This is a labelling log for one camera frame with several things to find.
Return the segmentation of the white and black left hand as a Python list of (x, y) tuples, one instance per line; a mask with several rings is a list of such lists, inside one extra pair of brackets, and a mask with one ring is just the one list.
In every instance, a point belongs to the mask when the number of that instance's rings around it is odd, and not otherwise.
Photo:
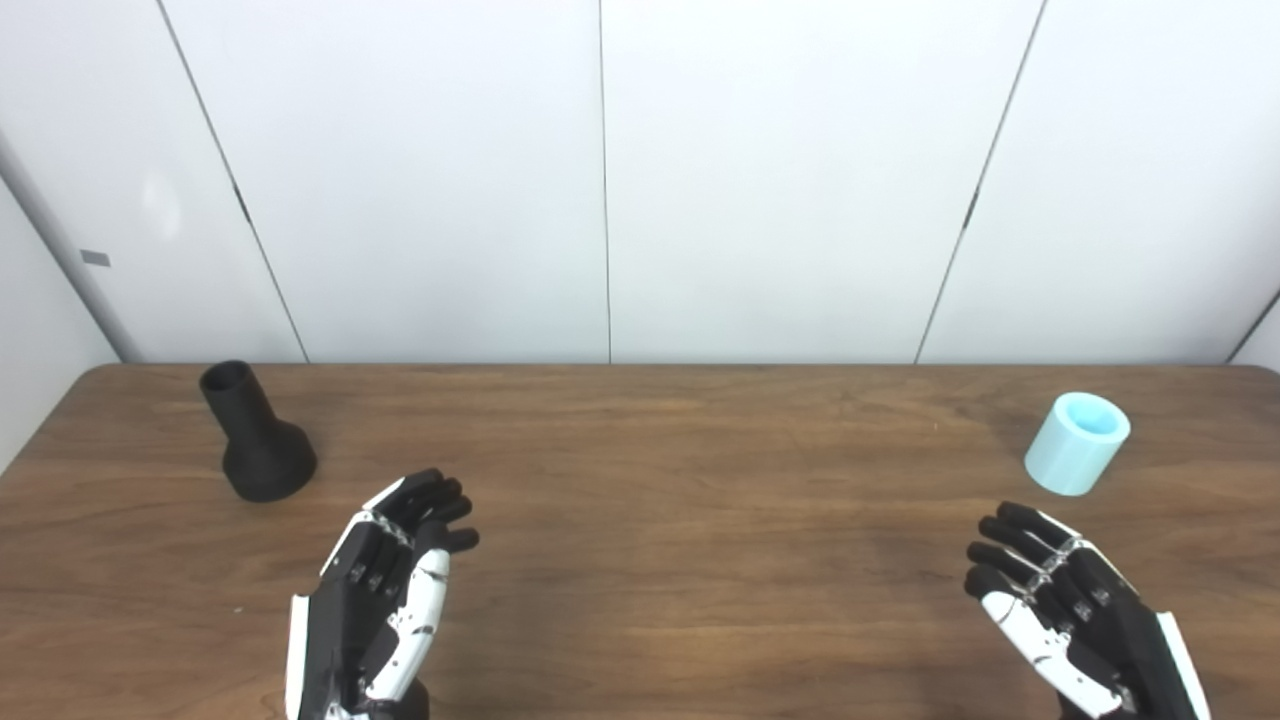
[(349, 519), (314, 592), (291, 601), (289, 719), (426, 719), (419, 671), (440, 629), (472, 502), (435, 468), (394, 480)]

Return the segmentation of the white and black right hand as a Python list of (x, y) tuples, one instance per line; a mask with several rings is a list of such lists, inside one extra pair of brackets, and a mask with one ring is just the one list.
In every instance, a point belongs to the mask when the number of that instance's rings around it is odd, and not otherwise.
[(1151, 609), (1094, 543), (1009, 501), (978, 530), (964, 589), (1053, 689), (1062, 717), (1210, 717), (1176, 619)]

